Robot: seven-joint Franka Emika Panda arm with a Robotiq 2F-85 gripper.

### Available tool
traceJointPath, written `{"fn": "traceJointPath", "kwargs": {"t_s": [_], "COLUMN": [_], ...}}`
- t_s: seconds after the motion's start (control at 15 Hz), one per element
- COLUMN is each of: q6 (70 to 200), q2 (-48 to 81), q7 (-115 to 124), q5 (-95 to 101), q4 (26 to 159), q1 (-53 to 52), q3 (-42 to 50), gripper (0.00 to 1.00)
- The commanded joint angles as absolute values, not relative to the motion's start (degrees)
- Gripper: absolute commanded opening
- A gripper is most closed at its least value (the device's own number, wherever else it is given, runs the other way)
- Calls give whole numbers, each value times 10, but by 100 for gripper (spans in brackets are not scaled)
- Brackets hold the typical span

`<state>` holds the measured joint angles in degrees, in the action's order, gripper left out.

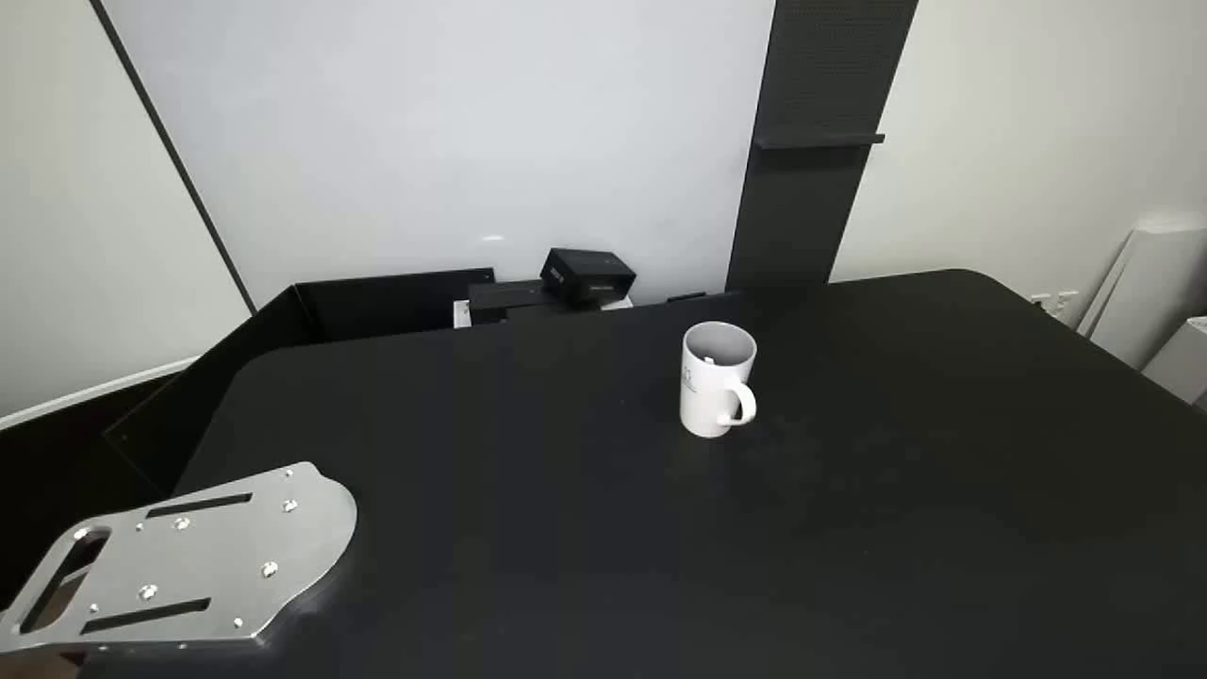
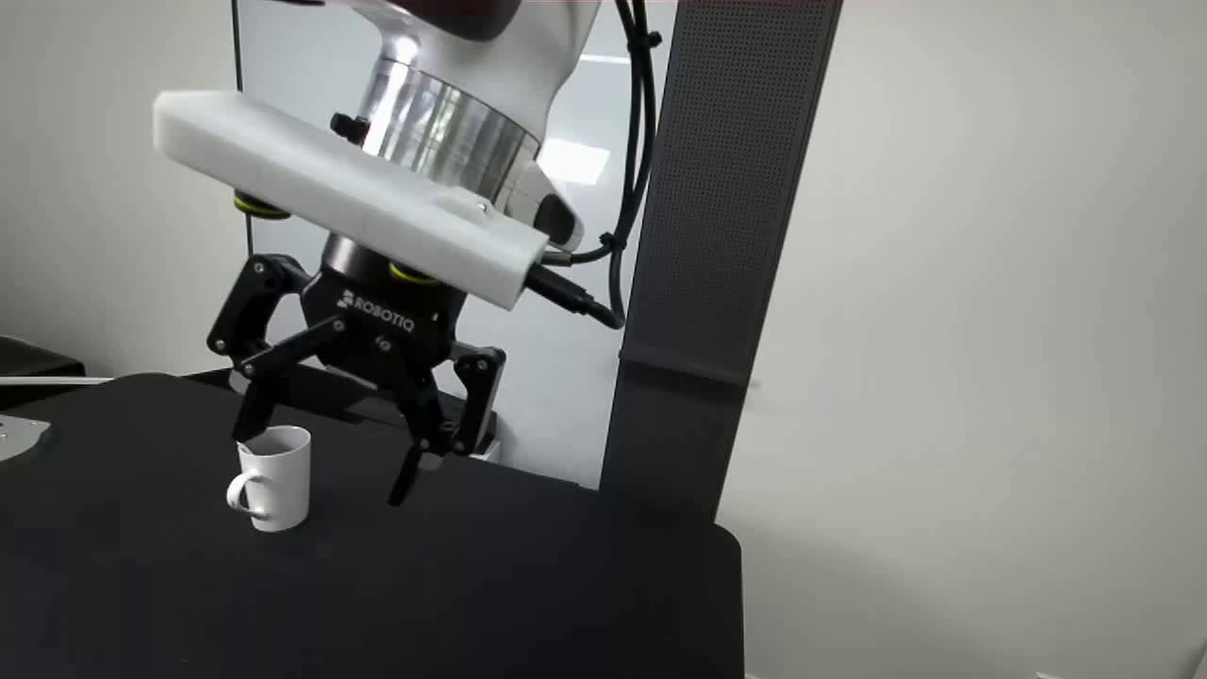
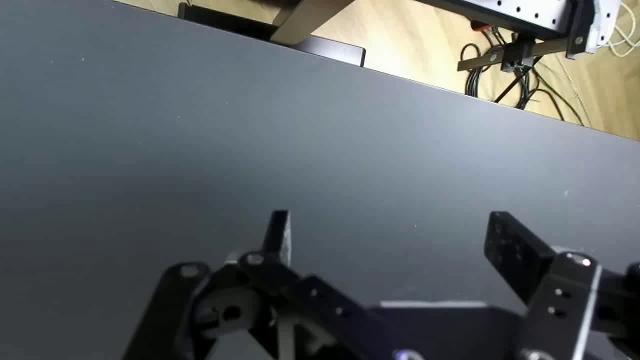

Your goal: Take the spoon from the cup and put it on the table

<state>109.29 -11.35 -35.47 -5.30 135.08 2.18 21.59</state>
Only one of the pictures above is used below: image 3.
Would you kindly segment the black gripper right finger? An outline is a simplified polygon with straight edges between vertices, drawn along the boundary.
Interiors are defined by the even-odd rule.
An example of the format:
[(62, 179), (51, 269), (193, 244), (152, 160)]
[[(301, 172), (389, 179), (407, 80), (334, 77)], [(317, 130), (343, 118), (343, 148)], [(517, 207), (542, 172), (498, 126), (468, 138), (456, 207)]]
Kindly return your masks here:
[(584, 251), (558, 251), (510, 211), (488, 216), (485, 256), (526, 304), (519, 360), (586, 360), (593, 331), (640, 360), (638, 261), (612, 272)]

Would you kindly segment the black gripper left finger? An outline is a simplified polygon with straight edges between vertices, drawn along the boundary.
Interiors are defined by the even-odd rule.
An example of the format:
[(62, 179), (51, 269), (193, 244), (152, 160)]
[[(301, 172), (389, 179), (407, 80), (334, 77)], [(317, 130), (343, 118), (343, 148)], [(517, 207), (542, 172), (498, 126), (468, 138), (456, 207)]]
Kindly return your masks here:
[(292, 219), (271, 216), (263, 246), (213, 269), (166, 268), (124, 360), (206, 360), (247, 331), (272, 360), (373, 360), (370, 314), (317, 275), (291, 268)]

